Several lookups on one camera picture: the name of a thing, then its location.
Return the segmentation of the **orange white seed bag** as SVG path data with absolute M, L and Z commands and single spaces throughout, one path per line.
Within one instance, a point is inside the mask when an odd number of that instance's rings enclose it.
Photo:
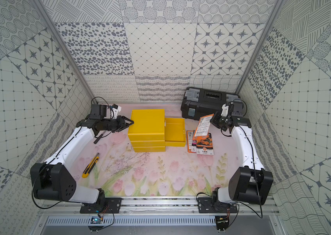
M 194 133 L 194 138 L 207 136 L 210 128 L 210 121 L 213 118 L 214 114 L 206 115 L 200 118 L 198 126 Z

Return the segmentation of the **yellow drawer cabinet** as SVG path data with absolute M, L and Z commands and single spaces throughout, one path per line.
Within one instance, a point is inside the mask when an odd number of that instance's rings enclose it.
M 128 138 L 134 152 L 164 152 L 165 111 L 164 109 L 133 110 Z

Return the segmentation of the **yellow drawer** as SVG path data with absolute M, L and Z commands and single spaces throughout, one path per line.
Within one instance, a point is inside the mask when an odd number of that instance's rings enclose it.
M 186 145 L 184 118 L 165 118 L 165 145 L 169 147 L 184 147 Z

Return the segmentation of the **pink flower seed bag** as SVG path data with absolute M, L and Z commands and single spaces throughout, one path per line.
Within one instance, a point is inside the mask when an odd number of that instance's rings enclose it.
M 192 147 L 191 147 L 191 152 L 196 153 L 197 140 L 194 137 L 194 135 L 195 135 L 195 131 L 192 132 Z

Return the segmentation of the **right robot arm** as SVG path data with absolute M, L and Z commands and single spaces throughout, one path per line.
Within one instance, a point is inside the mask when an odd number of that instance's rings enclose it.
M 220 203 L 246 202 L 264 205 L 273 184 L 272 172 L 265 169 L 256 152 L 252 125 L 245 117 L 222 116 L 216 112 L 211 124 L 221 131 L 229 131 L 238 148 L 238 168 L 228 186 L 213 191 Z

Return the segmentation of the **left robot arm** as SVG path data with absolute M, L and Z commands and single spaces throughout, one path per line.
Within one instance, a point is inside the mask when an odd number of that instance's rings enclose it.
M 73 165 L 85 151 L 106 136 L 105 131 L 121 132 L 133 124 L 134 121 L 125 116 L 79 121 L 72 135 L 55 154 L 31 167 L 32 199 L 103 205 L 104 191 L 79 185 L 73 177 Z

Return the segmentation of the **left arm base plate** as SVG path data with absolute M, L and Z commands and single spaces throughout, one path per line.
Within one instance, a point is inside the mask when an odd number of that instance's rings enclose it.
M 81 214 L 99 213 L 99 212 L 110 212 L 117 214 L 120 212 L 122 198 L 119 197 L 109 197 L 103 199 L 101 202 L 94 204 L 84 204 L 80 208 Z

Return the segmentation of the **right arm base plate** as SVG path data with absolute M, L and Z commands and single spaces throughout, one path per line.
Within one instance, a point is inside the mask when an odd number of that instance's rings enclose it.
M 213 201 L 211 197 L 197 197 L 199 213 L 237 213 L 236 205 Z

